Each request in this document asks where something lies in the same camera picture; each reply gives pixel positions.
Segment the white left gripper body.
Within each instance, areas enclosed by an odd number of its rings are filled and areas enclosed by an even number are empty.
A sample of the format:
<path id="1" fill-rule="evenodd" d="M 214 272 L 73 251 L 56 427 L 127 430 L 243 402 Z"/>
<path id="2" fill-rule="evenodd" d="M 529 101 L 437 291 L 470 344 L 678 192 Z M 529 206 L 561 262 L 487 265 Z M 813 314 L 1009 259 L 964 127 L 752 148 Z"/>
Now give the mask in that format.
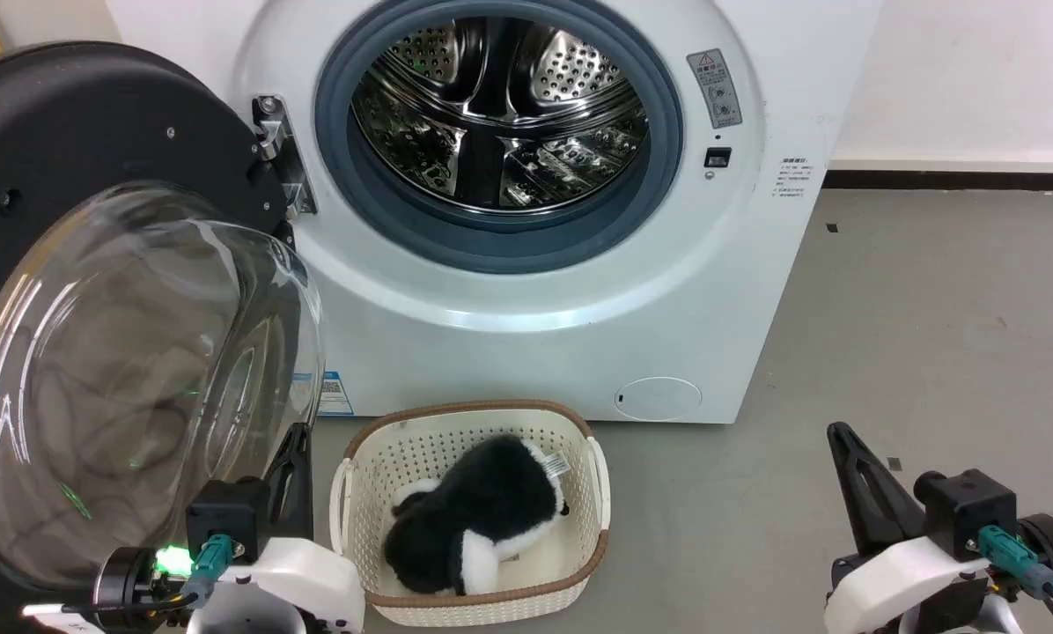
<path id="1" fill-rule="evenodd" d="M 362 633 L 357 567 L 304 538 L 273 537 L 253 564 L 232 564 L 194 610 L 188 633 Z"/>

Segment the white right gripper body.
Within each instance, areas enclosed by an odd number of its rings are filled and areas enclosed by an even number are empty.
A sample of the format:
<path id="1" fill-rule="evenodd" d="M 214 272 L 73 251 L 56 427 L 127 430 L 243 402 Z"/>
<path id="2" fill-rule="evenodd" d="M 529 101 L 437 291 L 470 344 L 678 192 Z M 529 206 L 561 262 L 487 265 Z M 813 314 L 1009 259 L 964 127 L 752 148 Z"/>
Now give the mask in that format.
<path id="1" fill-rule="evenodd" d="M 957 561 L 928 537 L 892 544 L 845 575 L 826 601 L 828 633 L 872 633 L 989 559 Z"/>

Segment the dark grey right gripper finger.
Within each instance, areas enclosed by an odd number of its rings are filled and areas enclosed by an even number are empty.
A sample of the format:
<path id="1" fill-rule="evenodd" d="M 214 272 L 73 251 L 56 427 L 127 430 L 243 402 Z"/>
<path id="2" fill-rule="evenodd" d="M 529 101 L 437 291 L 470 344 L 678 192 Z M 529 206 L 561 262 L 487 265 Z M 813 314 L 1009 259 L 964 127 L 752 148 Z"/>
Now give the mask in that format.
<path id="1" fill-rule="evenodd" d="M 826 429 L 848 519 L 860 557 L 876 557 L 892 544 L 923 534 L 923 510 L 865 445 L 852 425 Z"/>

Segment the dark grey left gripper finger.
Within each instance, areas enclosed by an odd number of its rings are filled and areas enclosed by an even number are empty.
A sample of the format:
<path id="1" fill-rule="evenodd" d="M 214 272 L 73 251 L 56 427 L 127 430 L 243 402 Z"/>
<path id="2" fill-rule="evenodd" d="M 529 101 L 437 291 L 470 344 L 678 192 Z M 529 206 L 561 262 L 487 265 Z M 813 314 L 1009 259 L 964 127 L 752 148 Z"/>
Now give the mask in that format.
<path id="1" fill-rule="evenodd" d="M 312 425 L 294 423 L 265 475 L 272 536 L 314 539 Z"/>

